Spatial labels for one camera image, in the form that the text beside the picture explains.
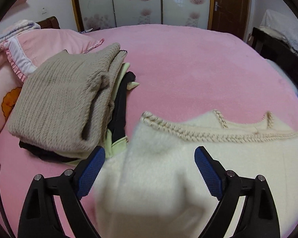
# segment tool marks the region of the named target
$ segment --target folded beige sweater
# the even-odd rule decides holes
[[[101,145],[114,103],[111,92],[126,57],[114,43],[97,53],[62,51],[25,81],[8,121],[21,141],[59,152]]]

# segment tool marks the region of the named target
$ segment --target blue gripper pad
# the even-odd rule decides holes
[[[81,200],[82,197],[88,195],[99,171],[105,163],[105,149],[102,147],[97,147],[84,161],[84,163],[88,164],[85,165],[85,169],[82,171],[77,181],[78,190],[76,192],[76,196],[79,200]]]
[[[200,147],[195,150],[194,160],[204,179],[204,182],[207,185],[210,194],[214,197],[217,197],[217,199],[220,201],[223,196],[222,180],[216,173],[212,163],[209,162],[207,157],[209,157],[209,160],[213,160],[212,157],[208,153],[205,154]]]

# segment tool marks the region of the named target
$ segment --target door handle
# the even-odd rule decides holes
[[[218,2],[215,2],[215,9],[214,10],[217,11],[217,8],[222,8],[222,6],[219,6]]]

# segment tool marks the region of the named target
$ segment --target sliding wardrobe door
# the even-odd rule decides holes
[[[163,0],[163,24],[207,29],[210,0]]]
[[[161,0],[113,0],[117,26],[161,24]]]
[[[79,0],[79,6],[85,29],[116,27],[112,0]]]

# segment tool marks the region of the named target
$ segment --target blue textured pad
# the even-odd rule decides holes
[[[94,181],[105,163],[105,150],[101,148],[91,160],[89,165],[84,170],[78,181],[78,191],[76,193],[77,198],[80,200],[82,197],[87,196]]]
[[[210,194],[214,197],[217,197],[218,200],[221,200],[223,196],[222,181],[200,148],[195,150],[194,160],[198,169],[200,170],[205,184],[207,185],[207,188],[210,191]]]

